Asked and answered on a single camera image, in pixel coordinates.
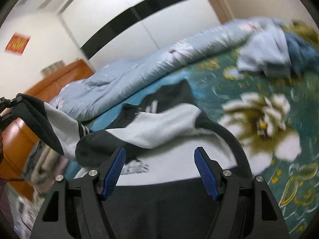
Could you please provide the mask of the black and white fleece jacket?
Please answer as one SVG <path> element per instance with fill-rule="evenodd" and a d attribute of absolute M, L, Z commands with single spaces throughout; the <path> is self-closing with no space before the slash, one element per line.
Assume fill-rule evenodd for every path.
<path fill-rule="evenodd" d="M 152 151 L 177 137 L 215 136 L 221 144 L 222 151 L 232 155 L 235 161 L 233 166 L 220 165 L 213 153 L 207 152 L 202 146 L 198 147 L 204 148 L 209 158 L 217 161 L 222 169 L 233 171 L 239 177 L 252 178 L 248 159 L 238 140 L 226 128 L 211 121 L 198 108 L 193 97 L 187 95 L 186 89 L 187 84 L 183 81 L 171 87 L 174 97 L 177 98 L 176 101 L 161 98 L 159 93 L 151 94 L 150 99 L 159 102 L 157 113 L 133 110 L 128 115 L 121 114 L 117 118 L 119 127 L 107 128 L 104 132 L 93 132 L 50 104 L 27 94 L 22 94 L 21 102 L 10 111 L 13 117 L 21 118 L 50 148 L 60 155 L 76 159 L 80 165 L 88 167 L 89 171 L 98 169 L 120 147 L 126 152 L 125 166 L 129 151 L 134 153 L 140 153 L 145 149 Z M 119 237 L 111 220 L 119 215 L 123 205 L 128 204 L 128 200 L 117 198 L 120 178 L 121 174 L 114 192 L 103 202 L 115 238 Z M 215 206 L 215 210 L 210 215 L 209 229 L 217 204 L 207 194 L 204 186 L 203 188 L 209 201 Z"/>

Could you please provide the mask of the orange wooden headboard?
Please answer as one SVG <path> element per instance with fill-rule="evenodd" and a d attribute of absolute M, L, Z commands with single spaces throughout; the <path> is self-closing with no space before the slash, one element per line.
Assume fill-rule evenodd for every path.
<path fill-rule="evenodd" d="M 48 103 L 65 85 L 72 81 L 89 78 L 93 73 L 88 64 L 79 59 L 45 77 L 25 93 Z M 38 140 L 39 138 L 20 118 L 6 128 L 2 133 L 4 156 L 1 162 L 1 178 L 22 177 L 24 164 Z"/>

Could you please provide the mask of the folded beige garment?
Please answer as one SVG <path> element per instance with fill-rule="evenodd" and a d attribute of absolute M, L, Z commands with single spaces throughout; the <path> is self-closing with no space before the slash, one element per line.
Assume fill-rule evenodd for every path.
<path fill-rule="evenodd" d="M 47 194 L 69 161 L 42 141 L 35 143 L 22 170 L 22 178 L 38 193 Z"/>

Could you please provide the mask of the light blue floral quilt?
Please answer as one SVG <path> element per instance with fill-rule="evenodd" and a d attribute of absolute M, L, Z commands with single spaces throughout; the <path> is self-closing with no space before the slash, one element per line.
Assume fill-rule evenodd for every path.
<path fill-rule="evenodd" d="M 78 121 L 91 120 L 170 72 L 243 44 L 256 31 L 282 24 L 278 18 L 268 17 L 232 20 L 185 37 L 139 61 L 109 63 L 91 77 L 65 85 L 49 104 Z"/>

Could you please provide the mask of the floral teal plush blanket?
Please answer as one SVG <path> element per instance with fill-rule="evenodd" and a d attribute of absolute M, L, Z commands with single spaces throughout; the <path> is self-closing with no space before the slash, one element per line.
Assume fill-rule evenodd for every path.
<path fill-rule="evenodd" d="M 176 101 L 186 93 L 207 117 L 240 142 L 254 175 L 263 175 L 282 211 L 291 238 L 318 229 L 318 75 L 269 79 L 239 72 L 239 50 L 182 66 L 89 121 L 93 131 L 117 128 L 118 116 L 155 112 L 153 93 Z M 215 206 L 198 179 L 192 152 L 202 146 L 220 165 L 235 161 L 215 136 L 177 137 L 140 153 L 129 151 L 117 198 L 128 200 L 111 223 L 119 238 L 202 238 Z"/>

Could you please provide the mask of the white black striped wardrobe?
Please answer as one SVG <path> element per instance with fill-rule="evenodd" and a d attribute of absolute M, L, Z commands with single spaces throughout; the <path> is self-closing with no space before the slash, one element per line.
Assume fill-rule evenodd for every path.
<path fill-rule="evenodd" d="M 142 59 L 222 22 L 209 0 L 69 0 L 60 19 L 94 69 Z"/>

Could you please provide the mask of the light blue crumpled garment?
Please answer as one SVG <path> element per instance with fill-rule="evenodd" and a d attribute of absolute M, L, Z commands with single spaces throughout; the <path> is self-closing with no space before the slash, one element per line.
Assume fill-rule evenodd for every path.
<path fill-rule="evenodd" d="M 262 73 L 268 78 L 288 78 L 290 68 L 286 37 L 277 26 L 269 26 L 252 35 L 237 60 L 240 72 Z"/>

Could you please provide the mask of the dark blue garment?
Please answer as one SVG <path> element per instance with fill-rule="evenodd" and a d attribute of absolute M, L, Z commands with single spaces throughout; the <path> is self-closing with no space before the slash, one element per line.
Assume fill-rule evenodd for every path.
<path fill-rule="evenodd" d="M 318 46 L 314 46 L 303 37 L 284 31 L 294 75 L 303 75 L 305 72 L 318 74 Z"/>

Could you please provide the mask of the olive green garment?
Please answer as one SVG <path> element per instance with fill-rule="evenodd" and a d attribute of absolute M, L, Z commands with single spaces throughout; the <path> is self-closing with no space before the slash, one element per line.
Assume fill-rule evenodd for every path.
<path fill-rule="evenodd" d="M 312 45 L 318 46 L 318 32 L 302 21 L 292 21 L 290 25 L 286 25 L 282 29 L 293 32 Z"/>

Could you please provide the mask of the white wall switch panel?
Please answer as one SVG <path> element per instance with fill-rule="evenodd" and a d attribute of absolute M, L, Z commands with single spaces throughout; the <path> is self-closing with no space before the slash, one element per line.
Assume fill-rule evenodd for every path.
<path fill-rule="evenodd" d="M 43 68 L 40 73 L 43 77 L 48 77 L 49 75 L 51 75 L 52 73 L 56 72 L 57 70 L 63 68 L 65 66 L 64 61 L 58 61 L 55 62 L 49 66 L 47 66 L 46 68 Z"/>

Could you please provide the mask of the red paper wall decoration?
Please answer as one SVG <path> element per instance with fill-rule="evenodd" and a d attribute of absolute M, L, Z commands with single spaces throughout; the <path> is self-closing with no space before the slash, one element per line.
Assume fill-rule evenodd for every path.
<path fill-rule="evenodd" d="M 16 55 L 21 56 L 29 40 L 30 40 L 29 36 L 22 35 L 20 33 L 14 33 L 5 48 L 5 52 L 14 53 Z"/>

